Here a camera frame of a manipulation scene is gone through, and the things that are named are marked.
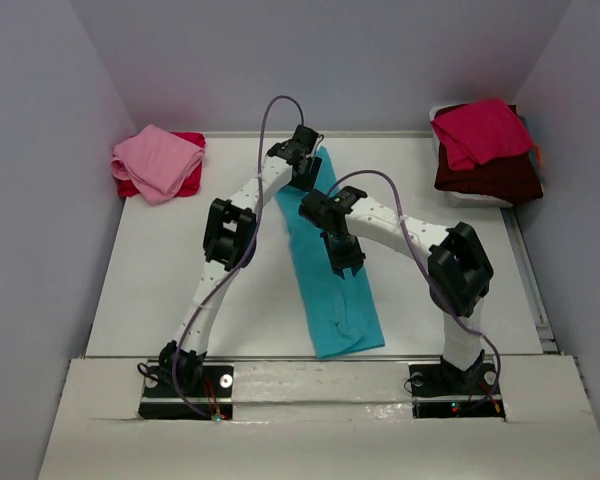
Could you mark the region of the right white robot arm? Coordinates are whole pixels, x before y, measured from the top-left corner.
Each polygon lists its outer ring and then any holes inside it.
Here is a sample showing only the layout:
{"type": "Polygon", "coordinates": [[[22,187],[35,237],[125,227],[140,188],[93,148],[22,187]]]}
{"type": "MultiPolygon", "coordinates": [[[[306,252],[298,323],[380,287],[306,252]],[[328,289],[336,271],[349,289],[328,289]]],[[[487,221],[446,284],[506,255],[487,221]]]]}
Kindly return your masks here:
{"type": "Polygon", "coordinates": [[[494,270],[473,227],[421,222],[351,186],[332,197],[311,191],[301,200],[299,215],[321,231],[331,270],[341,278],[364,266],[361,238],[412,259],[443,312],[441,380],[454,387],[474,381],[484,361],[482,304],[494,270]]]}

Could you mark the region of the turquoise t shirt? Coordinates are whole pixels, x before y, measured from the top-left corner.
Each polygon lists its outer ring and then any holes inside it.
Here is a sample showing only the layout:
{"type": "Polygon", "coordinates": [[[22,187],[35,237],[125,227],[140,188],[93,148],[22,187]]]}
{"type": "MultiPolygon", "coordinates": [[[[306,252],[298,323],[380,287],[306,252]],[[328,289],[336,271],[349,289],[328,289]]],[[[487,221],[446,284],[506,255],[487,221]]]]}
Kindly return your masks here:
{"type": "Polygon", "coordinates": [[[372,289],[365,270],[343,278],[329,263],[320,231],[299,214],[306,194],[287,186],[275,195],[289,234],[289,249],[319,359],[335,358],[385,345],[372,289]]]}

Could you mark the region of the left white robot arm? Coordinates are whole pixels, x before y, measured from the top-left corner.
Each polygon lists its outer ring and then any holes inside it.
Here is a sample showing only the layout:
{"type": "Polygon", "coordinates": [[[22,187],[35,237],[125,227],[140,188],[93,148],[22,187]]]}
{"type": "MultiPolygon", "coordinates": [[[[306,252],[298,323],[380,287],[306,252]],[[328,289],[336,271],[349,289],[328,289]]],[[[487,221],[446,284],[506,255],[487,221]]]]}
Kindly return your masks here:
{"type": "Polygon", "coordinates": [[[311,128],[297,126],[290,139],[259,152],[257,173],[238,192],[211,203],[203,235],[203,272],[185,318],[157,363],[138,365],[150,386],[177,384],[182,392],[197,386],[224,296],[255,253],[262,210],[285,186],[301,192],[313,188],[321,165],[316,150],[322,139],[311,128]]]}

